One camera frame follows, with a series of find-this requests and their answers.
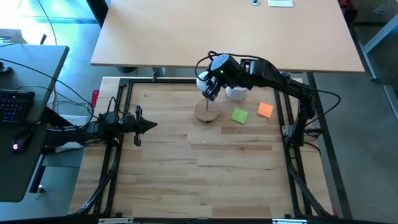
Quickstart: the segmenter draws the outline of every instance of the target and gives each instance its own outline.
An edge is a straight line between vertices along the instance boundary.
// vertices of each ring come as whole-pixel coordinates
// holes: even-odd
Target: keyboard
[[[34,96],[31,91],[0,90],[0,123],[23,123]]]

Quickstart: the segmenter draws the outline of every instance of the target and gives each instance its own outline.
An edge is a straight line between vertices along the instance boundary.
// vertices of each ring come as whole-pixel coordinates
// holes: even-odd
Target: wooden tabletop
[[[214,50],[263,57],[283,71],[364,72],[337,0],[260,2],[112,0],[91,64],[193,67]]]
[[[118,83],[119,78],[103,78],[96,114],[106,111]],[[253,88],[241,102],[220,92],[215,101],[220,115],[210,124],[197,121],[193,113],[201,98],[195,84],[134,84],[130,108],[141,105],[143,117],[158,126],[141,136],[141,147],[133,144],[134,134],[125,135],[113,214],[162,218],[293,214],[276,107],[271,119],[256,114],[260,102],[275,106],[273,89]],[[248,111],[245,124],[231,120],[235,107]],[[297,110],[294,98],[292,109]],[[71,212],[97,188],[104,150],[104,145],[85,149]],[[301,151],[308,187],[331,212],[319,153],[310,146]],[[301,194],[298,197],[303,208]]]

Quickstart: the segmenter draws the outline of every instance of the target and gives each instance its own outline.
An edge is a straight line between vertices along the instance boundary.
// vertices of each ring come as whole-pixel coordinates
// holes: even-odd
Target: gray floor
[[[45,8],[49,8],[50,16],[58,16],[51,11],[51,1],[42,0]],[[59,1],[68,3],[61,13],[64,17],[92,18],[84,1]],[[359,21],[388,21],[398,12],[395,1],[383,16],[372,14],[377,1],[356,1],[359,9]],[[21,8],[27,15],[42,15],[35,1],[23,1]],[[59,45],[68,45],[70,53],[62,69],[60,79],[77,90],[84,98],[90,99],[91,92],[100,88],[101,79],[105,76],[126,76],[113,67],[92,67],[90,58],[100,33],[97,24],[54,24]],[[359,38],[367,41],[380,27],[357,29]],[[48,27],[45,32],[49,43],[52,33]],[[397,78],[398,40],[392,35],[374,54],[381,68],[383,83],[398,86]],[[150,68],[140,68],[128,76],[151,76]],[[189,69],[168,70],[167,76],[192,77]],[[382,86],[370,82],[368,74],[328,74],[316,73],[315,78],[319,89],[334,91],[341,95],[339,107],[326,116],[331,137],[338,158],[341,174],[347,191],[351,211],[354,218],[379,222],[398,223],[398,166],[394,163],[398,158],[398,120],[395,119]],[[64,86],[57,85],[57,91],[74,100],[79,99]],[[335,99],[322,95],[324,108],[331,107]],[[84,108],[61,104],[61,114],[86,115]],[[319,142],[325,152],[322,140]],[[81,154],[65,158],[71,167],[51,167],[43,179],[47,192],[41,196],[27,194],[21,203],[0,203],[0,220],[15,218],[49,217],[68,213],[69,203],[76,182],[78,168],[74,167]],[[340,208],[336,197],[333,178],[328,165],[326,153],[322,161],[331,200],[334,208]]]

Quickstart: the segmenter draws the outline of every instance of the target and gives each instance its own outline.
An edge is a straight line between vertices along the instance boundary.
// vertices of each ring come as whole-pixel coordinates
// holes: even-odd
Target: black metal frame
[[[308,73],[308,79],[310,81],[311,86],[313,88],[316,88],[315,79],[313,78],[312,73]],[[123,112],[127,113],[129,111],[129,105],[130,105],[130,100],[131,100],[131,95],[132,95],[132,88],[133,88],[134,83],[191,83],[191,84],[194,84],[195,82],[196,82],[195,79],[184,79],[184,78],[176,78],[176,79],[170,79],[170,78],[157,79],[156,77],[154,77],[153,79],[150,79],[150,78],[137,78],[137,79],[121,78],[119,81],[119,89],[118,89],[118,94],[116,96],[116,101],[117,101],[117,104],[120,105],[122,93],[123,93],[124,89],[127,88],[125,107],[123,109]],[[282,127],[285,125],[285,119],[283,116],[280,94],[279,94],[279,91],[277,91],[277,90],[275,90],[275,99],[276,99],[276,106],[277,106],[281,135],[283,137],[284,135],[282,134]],[[289,120],[289,123],[291,123],[291,122],[293,122],[293,113],[292,113],[292,108],[290,105],[289,96],[284,95],[284,100],[285,100],[285,105],[287,108],[288,120]],[[318,95],[316,98],[316,102],[317,102],[316,103],[317,113],[322,114],[323,108],[322,108],[322,104],[320,103],[320,99],[319,99]],[[325,140],[326,151],[328,153],[328,157],[330,158],[332,174],[333,174],[333,178],[335,180],[336,188],[338,190],[338,197],[339,197],[339,200],[341,203],[344,218],[313,216],[311,213],[312,208],[308,201],[314,200],[315,198],[311,198],[311,197],[310,198],[303,197],[304,204],[305,204],[305,214],[303,214],[300,211],[299,200],[297,198],[297,191],[296,191],[296,185],[295,185],[295,183],[297,183],[299,186],[305,185],[305,175],[304,175],[304,171],[303,171],[303,164],[302,164],[302,160],[301,160],[300,149],[294,148],[295,159],[297,161],[297,174],[293,174],[292,169],[289,169],[289,166],[288,166],[289,163],[292,163],[292,157],[290,155],[290,147],[284,146],[285,160],[286,160],[286,164],[287,164],[287,175],[289,178],[290,194],[292,197],[292,204],[293,204],[293,208],[294,208],[295,219],[296,220],[306,220],[307,223],[322,223],[322,224],[326,224],[326,223],[363,223],[363,224],[378,223],[378,222],[368,222],[368,221],[352,220],[351,219],[351,212],[349,210],[348,200],[346,198],[343,181],[341,179],[340,170],[338,168],[338,164],[336,161],[336,155],[333,150],[333,145],[331,143],[331,137],[328,132],[328,127],[327,127],[325,118],[320,118],[320,125],[325,130],[325,132],[323,133],[323,138]],[[104,212],[102,212],[102,213],[100,212],[101,198],[102,198],[102,193],[103,193],[103,190],[102,190],[98,194],[99,197],[97,197],[97,201],[96,201],[96,205],[95,205],[93,214],[86,214],[86,213],[74,214],[74,215],[68,215],[65,217],[15,220],[15,221],[9,221],[9,222],[4,222],[4,223],[70,223],[71,221],[73,221],[73,223],[98,223],[99,219],[101,219],[101,218],[111,218],[114,191],[115,191],[116,180],[117,180],[117,172],[118,172],[118,167],[119,167],[122,148],[123,148],[123,138],[124,138],[124,135],[120,136],[119,144],[116,147],[116,153],[114,156],[114,161],[116,161],[116,173],[115,173],[115,175],[113,175],[113,177],[110,181],[110,187],[109,187],[109,192],[108,192],[109,194],[108,194],[108,198],[106,201],[106,208],[105,208]],[[106,146],[106,150],[104,153],[103,166],[102,166],[102,170],[101,170],[101,177],[99,180],[100,183],[102,180],[104,180],[104,177],[106,176],[106,173],[108,171],[108,165],[109,165],[110,155],[111,155],[111,151],[112,151],[112,145],[113,145],[113,143],[109,142]],[[116,217],[121,217],[121,216],[122,216],[121,213],[116,214]],[[289,214],[286,214],[285,218],[290,219],[291,216]],[[280,221],[271,219],[271,218],[196,218],[196,219],[192,219],[192,218],[141,218],[141,217],[134,217],[134,218],[131,218],[131,220],[134,220],[134,222],[138,222],[138,223],[181,223],[181,224],[183,224],[183,223],[260,224],[260,223],[278,223],[278,222],[280,223]]]

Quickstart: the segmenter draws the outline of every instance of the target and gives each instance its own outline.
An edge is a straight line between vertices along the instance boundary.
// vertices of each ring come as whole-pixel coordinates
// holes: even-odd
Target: desk surface
[[[106,111],[118,83],[119,78],[103,78],[95,113]],[[158,126],[141,136],[141,147],[133,145],[133,134],[125,135],[113,213],[163,218],[293,214],[276,107],[271,119],[256,114],[261,101],[275,106],[273,89],[253,88],[242,102],[220,92],[215,101],[220,115],[211,124],[200,123],[193,114],[201,98],[195,84],[134,84],[130,108],[141,105],[143,117]],[[231,120],[235,107],[249,112],[245,124]],[[294,98],[292,109],[297,110]],[[97,187],[104,149],[86,148],[71,212]],[[308,187],[331,212],[318,151],[304,146],[302,159]]]
[[[68,54],[67,46],[49,45],[10,45],[0,47],[0,58],[27,65],[41,72],[58,78],[62,65]],[[22,85],[37,85],[54,88],[55,81],[28,68],[4,62],[13,72],[0,76],[0,89],[16,90]],[[29,111],[27,121],[36,123],[47,104],[51,91],[42,88],[23,88],[34,91],[34,103]],[[0,126],[0,202],[20,202],[26,193],[37,160],[42,152],[43,137],[46,125],[37,125],[29,149],[20,156],[12,153],[12,140],[22,125],[2,124]]]
[[[113,0],[92,65],[194,67],[209,50],[284,71],[364,72],[338,1]]]

